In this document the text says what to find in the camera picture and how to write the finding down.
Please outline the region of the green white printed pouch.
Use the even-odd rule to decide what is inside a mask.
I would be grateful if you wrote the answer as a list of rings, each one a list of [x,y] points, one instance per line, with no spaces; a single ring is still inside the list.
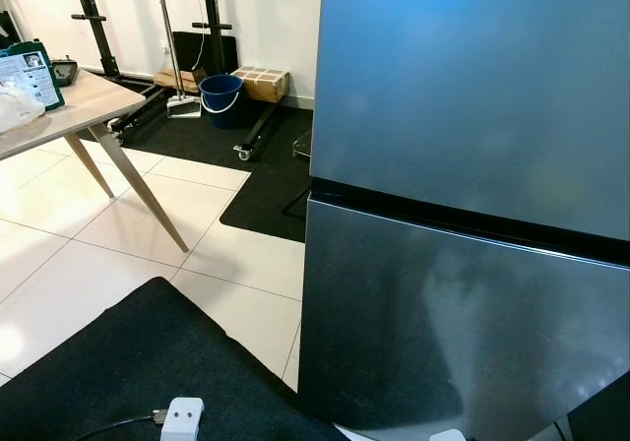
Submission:
[[[48,51],[39,39],[0,49],[0,86],[14,87],[32,95],[43,104],[45,111],[53,111],[66,103],[57,86]]]

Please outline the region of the grey steel fridge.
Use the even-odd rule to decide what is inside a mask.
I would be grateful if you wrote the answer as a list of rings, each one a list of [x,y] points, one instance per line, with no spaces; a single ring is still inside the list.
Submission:
[[[629,0],[321,0],[309,203],[630,271],[629,18]]]

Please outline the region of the grey fridge lower door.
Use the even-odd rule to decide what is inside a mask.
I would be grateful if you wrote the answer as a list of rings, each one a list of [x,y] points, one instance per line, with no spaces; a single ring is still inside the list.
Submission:
[[[630,271],[312,198],[298,404],[381,441],[630,441]]]

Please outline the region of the black floor mat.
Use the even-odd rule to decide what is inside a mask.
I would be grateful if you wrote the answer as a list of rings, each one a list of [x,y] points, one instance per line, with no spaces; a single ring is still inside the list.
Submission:
[[[303,243],[312,112],[276,107],[251,158],[240,160],[234,146],[247,139],[266,106],[249,100],[242,109],[246,122],[239,129],[216,129],[206,117],[171,120],[162,111],[146,112],[144,125],[126,129],[120,140],[127,149],[247,172],[221,223]]]
[[[163,278],[0,384],[0,441],[158,441],[177,397],[204,401],[197,441],[349,441]]]

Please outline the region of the brown cardboard box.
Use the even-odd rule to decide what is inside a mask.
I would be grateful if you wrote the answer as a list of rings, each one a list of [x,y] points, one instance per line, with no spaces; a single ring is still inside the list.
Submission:
[[[280,103],[289,92],[291,73],[283,69],[242,66],[232,75],[244,82],[244,89],[252,99]]]

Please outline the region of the blue plastic bucket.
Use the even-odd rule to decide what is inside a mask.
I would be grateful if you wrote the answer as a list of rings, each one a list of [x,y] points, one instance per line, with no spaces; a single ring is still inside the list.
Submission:
[[[199,83],[201,101],[216,129],[238,129],[249,102],[246,82],[234,75],[212,75]]]

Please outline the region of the white broom with stick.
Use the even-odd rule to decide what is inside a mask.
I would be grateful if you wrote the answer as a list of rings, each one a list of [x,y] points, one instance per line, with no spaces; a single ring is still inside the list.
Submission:
[[[167,100],[167,113],[169,113],[170,118],[176,118],[176,120],[199,118],[203,111],[201,99],[197,95],[189,95],[186,92],[183,72],[181,72],[179,62],[177,62],[174,31],[172,30],[169,17],[169,5],[167,5],[167,0],[158,0],[158,3],[162,14],[163,32],[166,35],[166,51],[170,59],[170,77],[175,82],[175,94]]]

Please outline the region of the black square case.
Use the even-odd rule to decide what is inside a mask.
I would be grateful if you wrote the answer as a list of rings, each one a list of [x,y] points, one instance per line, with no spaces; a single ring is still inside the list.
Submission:
[[[208,62],[212,58],[212,37],[200,32],[173,31],[174,50],[177,64],[181,71],[194,72],[198,69],[209,73]],[[230,73],[240,67],[237,39],[234,36],[222,35],[220,44],[223,49],[222,73]]]

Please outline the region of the small flat cardboard box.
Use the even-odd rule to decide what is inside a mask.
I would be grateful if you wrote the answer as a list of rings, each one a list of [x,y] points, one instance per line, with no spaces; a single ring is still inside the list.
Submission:
[[[170,68],[162,68],[153,74],[153,81],[157,85],[169,87],[184,92],[186,95],[198,95],[201,93],[199,86],[201,81],[207,77],[207,73],[203,69],[195,69],[195,71],[181,71],[175,73]]]

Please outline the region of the light wooden table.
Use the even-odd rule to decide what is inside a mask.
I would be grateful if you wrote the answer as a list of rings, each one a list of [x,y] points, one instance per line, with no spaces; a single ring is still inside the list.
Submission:
[[[0,132],[0,161],[28,152],[36,146],[62,139],[66,141],[86,171],[94,177],[99,188],[109,198],[116,198],[102,171],[95,165],[78,136],[78,132],[90,131],[109,160],[138,193],[141,202],[157,218],[158,223],[174,240],[180,251],[189,252],[190,247],[183,235],[177,232],[171,217],[163,210],[153,190],[146,184],[134,162],[126,157],[122,146],[109,130],[109,121],[138,111],[146,102],[144,96],[87,71],[81,72],[75,83],[62,91],[62,95],[66,102],[63,106],[40,114],[27,125]]]

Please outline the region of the white plastic bag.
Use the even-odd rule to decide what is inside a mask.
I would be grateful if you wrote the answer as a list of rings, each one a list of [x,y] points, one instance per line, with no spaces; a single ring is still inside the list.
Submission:
[[[31,92],[15,83],[0,83],[0,134],[26,126],[45,111],[45,106]]]

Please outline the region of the black metal gantry frame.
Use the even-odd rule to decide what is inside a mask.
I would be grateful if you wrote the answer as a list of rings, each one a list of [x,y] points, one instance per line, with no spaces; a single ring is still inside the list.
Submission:
[[[139,138],[141,132],[149,129],[154,121],[157,121],[157,109],[155,106],[158,100],[163,100],[167,113],[167,100],[175,94],[175,89],[157,85],[154,81],[147,83],[139,80],[139,78],[122,75],[116,58],[113,57],[111,49],[104,31],[104,22],[106,18],[99,12],[98,5],[95,0],[80,0],[83,12],[81,14],[73,14],[72,19],[86,20],[91,24],[92,34],[94,35],[95,44],[100,54],[100,63],[102,63],[102,72],[99,73],[105,80],[117,83],[123,87],[136,87],[141,89],[141,95],[145,100],[136,111],[122,114],[120,117],[114,117],[112,120],[106,121],[106,132],[109,138],[113,138],[121,146],[126,145],[127,141]],[[223,69],[223,49],[218,45],[224,31],[229,31],[232,26],[221,22],[220,14],[218,14],[217,0],[204,0],[204,20],[201,23],[195,23],[195,29],[207,29],[207,34],[212,37],[212,58],[208,62],[209,73],[212,75],[225,75],[221,72]]]

